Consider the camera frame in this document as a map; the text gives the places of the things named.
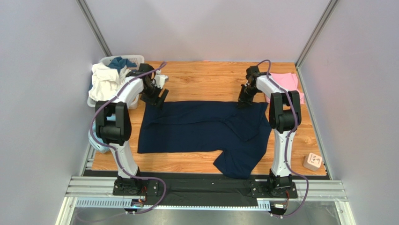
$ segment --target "pink cloth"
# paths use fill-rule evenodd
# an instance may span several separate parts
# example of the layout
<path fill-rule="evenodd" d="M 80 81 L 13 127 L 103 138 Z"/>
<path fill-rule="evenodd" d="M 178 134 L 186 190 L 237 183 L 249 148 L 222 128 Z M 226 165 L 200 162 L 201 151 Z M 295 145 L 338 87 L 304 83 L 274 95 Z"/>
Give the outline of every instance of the pink cloth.
<path fill-rule="evenodd" d="M 305 94 L 301 93 L 298 90 L 298 77 L 296 76 L 296 74 L 270 74 L 272 75 L 272 78 L 286 90 L 297 90 L 299 92 L 299 100 L 301 101 L 301 105 L 305 104 Z M 266 101 L 270 103 L 270 99 L 266 95 L 265 97 Z"/>

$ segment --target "cube with symbol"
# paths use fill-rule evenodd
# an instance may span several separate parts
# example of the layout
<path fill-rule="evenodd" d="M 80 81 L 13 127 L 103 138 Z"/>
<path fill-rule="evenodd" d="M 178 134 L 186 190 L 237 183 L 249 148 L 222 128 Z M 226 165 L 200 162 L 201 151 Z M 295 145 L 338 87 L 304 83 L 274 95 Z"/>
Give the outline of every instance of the cube with symbol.
<path fill-rule="evenodd" d="M 303 166 L 310 170 L 316 171 L 323 164 L 323 158 L 313 153 L 309 153 L 309 155 L 305 158 Z"/>

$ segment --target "gray floor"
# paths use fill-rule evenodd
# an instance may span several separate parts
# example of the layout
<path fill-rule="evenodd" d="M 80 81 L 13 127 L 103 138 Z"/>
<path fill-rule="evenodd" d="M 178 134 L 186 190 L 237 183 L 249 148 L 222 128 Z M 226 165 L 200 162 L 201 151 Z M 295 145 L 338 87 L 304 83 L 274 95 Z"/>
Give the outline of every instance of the gray floor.
<path fill-rule="evenodd" d="M 289 211 L 298 203 L 290 202 Z M 84 220 L 99 220 L 124 212 L 123 209 L 76 208 L 75 215 Z M 85 224 L 72 219 L 72 225 Z M 340 225 L 334 202 L 307 202 L 295 216 L 285 219 L 270 217 L 261 211 L 153 210 L 142 215 L 122 215 L 96 225 Z"/>

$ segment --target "navy blue cloth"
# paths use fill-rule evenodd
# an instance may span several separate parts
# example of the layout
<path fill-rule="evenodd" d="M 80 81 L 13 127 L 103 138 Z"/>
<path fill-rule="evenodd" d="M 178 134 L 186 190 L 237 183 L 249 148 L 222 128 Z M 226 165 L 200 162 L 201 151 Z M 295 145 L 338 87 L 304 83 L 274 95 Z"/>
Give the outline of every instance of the navy blue cloth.
<path fill-rule="evenodd" d="M 226 176 L 247 179 L 266 153 L 271 127 L 267 103 L 236 109 L 237 102 L 146 104 L 138 153 L 222 150 L 214 165 Z"/>
<path fill-rule="evenodd" d="M 114 58 L 108 65 L 109 68 L 111 69 L 117 69 L 118 74 L 120 73 L 120 70 L 127 66 L 127 67 L 137 67 L 136 63 L 131 62 L 128 59 L 123 59 L 122 57 L 116 57 Z"/>

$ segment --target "white wall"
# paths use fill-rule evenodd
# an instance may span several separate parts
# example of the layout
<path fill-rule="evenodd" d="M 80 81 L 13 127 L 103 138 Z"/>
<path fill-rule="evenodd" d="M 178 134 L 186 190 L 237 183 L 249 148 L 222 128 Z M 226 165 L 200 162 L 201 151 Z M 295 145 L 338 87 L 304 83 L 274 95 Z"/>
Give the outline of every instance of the white wall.
<path fill-rule="evenodd" d="M 397 224 L 399 1 L 342 0 L 301 72 L 357 224 Z"/>
<path fill-rule="evenodd" d="M 103 57 L 74 0 L 0 3 L 0 224 L 54 224 L 88 143 Z"/>
<path fill-rule="evenodd" d="M 87 0 L 114 55 L 297 60 L 329 0 Z"/>

